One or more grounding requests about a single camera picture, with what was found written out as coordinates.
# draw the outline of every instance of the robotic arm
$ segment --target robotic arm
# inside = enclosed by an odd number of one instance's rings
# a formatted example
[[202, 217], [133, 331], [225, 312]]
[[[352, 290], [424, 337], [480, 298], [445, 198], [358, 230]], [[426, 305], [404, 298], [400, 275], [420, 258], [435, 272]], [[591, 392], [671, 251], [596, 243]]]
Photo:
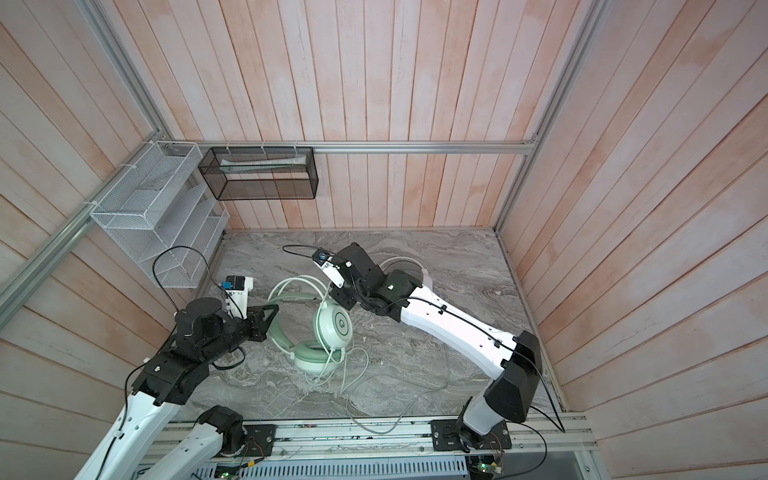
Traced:
[[[149, 359], [126, 393], [126, 405], [76, 480], [126, 480], [158, 433], [208, 377], [209, 366], [246, 341], [262, 342], [277, 305], [247, 308], [249, 277], [227, 277], [226, 311], [215, 298], [193, 300], [176, 316], [176, 333]], [[189, 478], [199, 465], [222, 452], [234, 455], [244, 442], [243, 417], [215, 406], [191, 434], [143, 478]]]
[[541, 351], [530, 332], [504, 332], [450, 305], [423, 281], [403, 270], [385, 274], [357, 243], [332, 253], [317, 250], [313, 260], [333, 283], [330, 296], [350, 310], [357, 303], [422, 329], [463, 353], [491, 377], [471, 398], [456, 424], [456, 433], [475, 448], [494, 425], [507, 419], [523, 422], [538, 386]]

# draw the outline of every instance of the mesh organizer rack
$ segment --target mesh organizer rack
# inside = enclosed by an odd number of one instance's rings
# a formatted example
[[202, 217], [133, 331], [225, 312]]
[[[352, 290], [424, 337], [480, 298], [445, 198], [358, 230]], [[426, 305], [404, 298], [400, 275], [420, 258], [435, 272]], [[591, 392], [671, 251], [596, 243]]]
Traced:
[[[210, 259], [230, 217], [223, 205], [214, 209], [215, 198], [202, 200], [205, 184], [185, 185], [203, 157], [200, 148], [187, 142], [162, 145], [187, 153], [167, 154], [160, 144], [152, 144], [91, 213], [155, 284], [152, 264], [160, 253], [186, 245]], [[164, 254], [155, 271], [165, 287], [194, 288], [205, 266], [197, 253], [177, 249]]]
[[218, 200], [313, 199], [311, 147], [213, 147], [200, 172]]

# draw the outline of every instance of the headphones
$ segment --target headphones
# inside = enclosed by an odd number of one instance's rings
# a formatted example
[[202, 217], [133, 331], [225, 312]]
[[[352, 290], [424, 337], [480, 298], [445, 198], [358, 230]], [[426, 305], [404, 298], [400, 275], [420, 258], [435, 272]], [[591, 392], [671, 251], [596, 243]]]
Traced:
[[[309, 285], [317, 293], [286, 292], [291, 283]], [[323, 376], [331, 373], [344, 360], [346, 347], [352, 342], [352, 323], [349, 313], [335, 300], [328, 298], [328, 286], [314, 276], [299, 275], [286, 278], [272, 289], [268, 303], [284, 300], [320, 300], [313, 319], [314, 340], [293, 344], [280, 325], [280, 313], [275, 315], [267, 335], [277, 348], [290, 356], [293, 364], [302, 372]]]

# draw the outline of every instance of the black mesh basket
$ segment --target black mesh basket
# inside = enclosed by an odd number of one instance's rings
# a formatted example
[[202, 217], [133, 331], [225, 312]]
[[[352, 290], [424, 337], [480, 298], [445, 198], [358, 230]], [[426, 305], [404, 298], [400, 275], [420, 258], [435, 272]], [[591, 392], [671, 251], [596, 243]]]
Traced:
[[313, 199], [311, 147], [214, 147], [200, 172], [217, 200]]

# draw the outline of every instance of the circular logo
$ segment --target circular logo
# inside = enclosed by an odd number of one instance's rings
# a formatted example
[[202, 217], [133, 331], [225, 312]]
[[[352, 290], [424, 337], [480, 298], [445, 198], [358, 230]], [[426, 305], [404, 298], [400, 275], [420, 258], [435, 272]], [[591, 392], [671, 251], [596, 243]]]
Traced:
[[346, 316], [344, 316], [343, 313], [336, 312], [333, 322], [336, 324], [336, 331], [338, 331], [341, 336], [349, 335], [349, 322], [347, 322]]

